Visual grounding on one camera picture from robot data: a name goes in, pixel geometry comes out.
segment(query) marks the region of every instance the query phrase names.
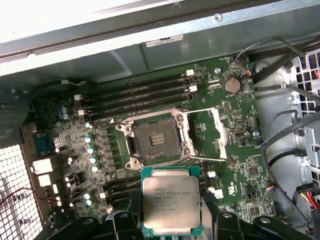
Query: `chip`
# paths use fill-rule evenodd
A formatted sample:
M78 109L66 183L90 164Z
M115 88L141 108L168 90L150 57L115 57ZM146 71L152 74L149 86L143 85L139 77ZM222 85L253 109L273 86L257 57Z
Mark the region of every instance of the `chip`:
M252 176L258 175L259 171L258 171L258 168L254 166L254 167L248 168L248 173L249 173L249 176L252 177Z
M250 210L250 215L251 216L260 215L260 211L259 211L259 207L258 206L251 207L249 210Z

